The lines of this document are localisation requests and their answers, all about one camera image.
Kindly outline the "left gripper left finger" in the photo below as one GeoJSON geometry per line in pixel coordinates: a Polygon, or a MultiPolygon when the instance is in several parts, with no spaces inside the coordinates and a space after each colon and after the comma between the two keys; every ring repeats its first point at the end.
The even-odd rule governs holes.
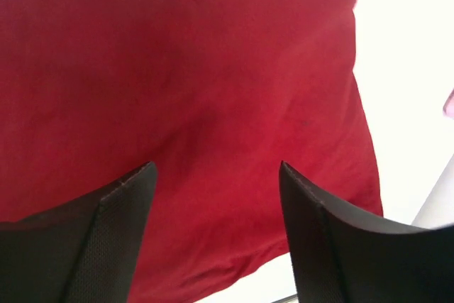
{"type": "Polygon", "coordinates": [[[1,223],[1,301],[126,302],[156,182],[148,162],[70,202],[1,223]]]}

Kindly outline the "dark red t shirt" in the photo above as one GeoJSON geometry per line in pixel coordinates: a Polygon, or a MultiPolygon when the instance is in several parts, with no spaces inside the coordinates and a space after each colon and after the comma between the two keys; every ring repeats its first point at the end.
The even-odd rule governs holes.
{"type": "Polygon", "coordinates": [[[1,0],[1,219],[147,161],[132,302],[195,302],[288,251],[282,161],[374,214],[357,0],[1,0]]]}

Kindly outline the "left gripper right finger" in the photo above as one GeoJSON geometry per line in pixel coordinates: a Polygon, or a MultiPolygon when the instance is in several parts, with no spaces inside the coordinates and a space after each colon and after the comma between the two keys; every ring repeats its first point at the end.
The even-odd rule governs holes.
{"type": "Polygon", "coordinates": [[[279,193],[300,302],[452,302],[453,227],[377,216],[282,163],[279,193]]]}

